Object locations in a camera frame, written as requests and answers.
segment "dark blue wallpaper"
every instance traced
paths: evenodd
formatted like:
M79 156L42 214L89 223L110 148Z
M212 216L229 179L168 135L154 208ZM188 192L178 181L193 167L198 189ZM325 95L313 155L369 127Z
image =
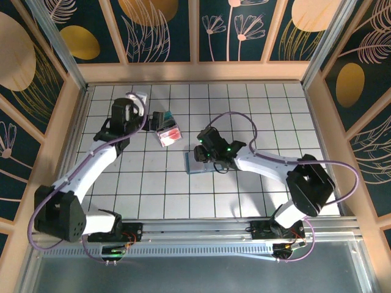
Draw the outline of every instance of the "dark blue wallpaper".
M14 85L0 83L0 94L45 133L64 81L10 1L0 2L0 18L7 26L0 54L6 66L0 67L0 76L16 80ZM24 46L10 42L12 38Z
M330 49L330 52L327 54L326 58L324 59L322 65L320 66L320 70L323 71L324 67L327 65L328 61L330 60L331 56L333 55L335 49L337 49L338 44L340 43L341 39L343 38L346 30L349 28L350 23L352 22L353 18L355 17L357 11L361 7L361 4L364 0L356 0L354 4L354 9L352 14L350 15L349 19L346 21L345 25L343 26L343 29L339 35L339 37L336 39L335 43L333 44L333 47Z
M388 242L389 247L391 249L391 229L384 230L384 234L386 236L387 242Z
M129 63L189 62L188 0L112 0Z
M261 60L276 2L249 2L252 5L246 5L246 1L241 1L240 6L231 7L228 1L200 0L201 62L227 61L227 55L229 61Z
M98 0L43 3L77 63L119 63Z
M391 213L391 104L350 141L377 215Z
M390 88L391 23L373 1L325 80L347 131Z
M67 68L65 67L64 63L62 63L62 60L61 58L59 57L59 55L57 54L57 51L53 49L52 45L51 45L51 42L49 41L48 37L45 35L45 33L43 32L41 26L38 24L37 20L32 16L32 13L31 13L31 10L30 8L28 7L28 5L26 4L26 1L25 0L22 0L21 2L23 5L24 5L24 8L26 8L26 11L30 14L30 17L31 19L34 21L35 23L35 26L39 29L39 31L41 32L41 35L43 36L43 38L45 39L46 43L50 46L52 52L54 53L54 55L56 55L57 57L57 60L60 62L61 66L62 66L62 69L64 69L64 71L66 73L68 73L68 70Z
M0 258L2 255L2 251L4 250L5 243L7 242L8 235L0 233Z
M40 144L0 110L0 218L13 221Z
M324 31L307 32L294 25L292 19L294 2L294 0L288 0L270 61L309 61L323 35Z

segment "yellow circle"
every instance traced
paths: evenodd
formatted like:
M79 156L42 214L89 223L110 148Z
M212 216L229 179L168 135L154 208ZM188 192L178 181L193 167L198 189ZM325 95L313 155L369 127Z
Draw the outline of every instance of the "yellow circle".
M0 84L13 91L28 88L35 76L34 43L23 27L0 12Z
M360 65L346 64L337 78L337 101L342 107L353 106L361 96L364 89L365 74Z
M81 26L67 26L60 31L72 56L83 60L98 57L100 46L98 40L87 29Z
M341 0L294 0L292 22L305 32L320 32L328 28Z
M158 10L164 15L167 22L174 18L178 11L178 0L118 0L123 12L133 22L143 26L151 26L152 24L152 8L154 6L156 12Z

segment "white grid floor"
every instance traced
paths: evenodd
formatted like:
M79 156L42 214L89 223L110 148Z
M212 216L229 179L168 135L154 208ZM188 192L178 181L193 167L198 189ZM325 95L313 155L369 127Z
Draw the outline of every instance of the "white grid floor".
M85 210L108 209L124 219L270 216L290 196L283 184L249 172L185 172L185 152L198 144L199 131L229 110L251 116L258 128L258 149L323 158L299 83L166 84L96 86L78 160L108 117L112 100L129 91L148 93L150 114L170 110L183 139L162 148L155 133L137 133L88 191L82 203ZM214 127L228 142L248 143L253 136L250 123L235 115L222 117ZM322 215L339 215L338 207L326 207Z

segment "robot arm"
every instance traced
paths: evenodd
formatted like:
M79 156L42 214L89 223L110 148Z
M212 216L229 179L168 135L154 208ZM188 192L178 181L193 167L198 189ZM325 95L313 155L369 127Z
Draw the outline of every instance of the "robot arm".
M141 93L137 93L137 95L145 103L147 96ZM40 186L36 190L35 208L55 188L66 183L68 177L75 170L78 170L77 175L40 210L34 221L34 227L37 231L69 242L78 240L84 234L108 233L121 235L122 221L120 215L105 210L91 211L85 214L81 208L81 203L88 189L103 170L121 155L122 151L130 144L130 139L110 144L96 153L93 153L93 151L107 142L125 137L135 131L140 127L144 114L140 101L133 95L116 99L111 111L112 117L105 121L101 130L96 134L85 157L51 187ZM92 153L94 154L93 157L87 163L84 163Z
M254 155L245 143L234 141L228 144L214 127L204 129L197 138L201 145L194 149L196 161L211 161L234 170L254 172L287 185L291 199L274 213L272 226L278 224L277 226L289 229L304 217L316 217L334 191L334 182L320 164L294 165L275 162L316 160L308 154L303 158L282 157L256 150L256 153L277 160L263 159Z

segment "teal object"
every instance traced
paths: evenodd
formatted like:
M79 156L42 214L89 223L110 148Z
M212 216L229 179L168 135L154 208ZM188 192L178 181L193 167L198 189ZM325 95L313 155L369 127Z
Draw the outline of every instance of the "teal object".
M208 173L208 172L215 172L216 169L219 171L223 171L224 168L222 165L216 164L216 169L213 167L213 163L202 163L197 162L194 159L194 152L189 151L185 154L185 161L186 161L186 173L187 174L199 174L199 173Z

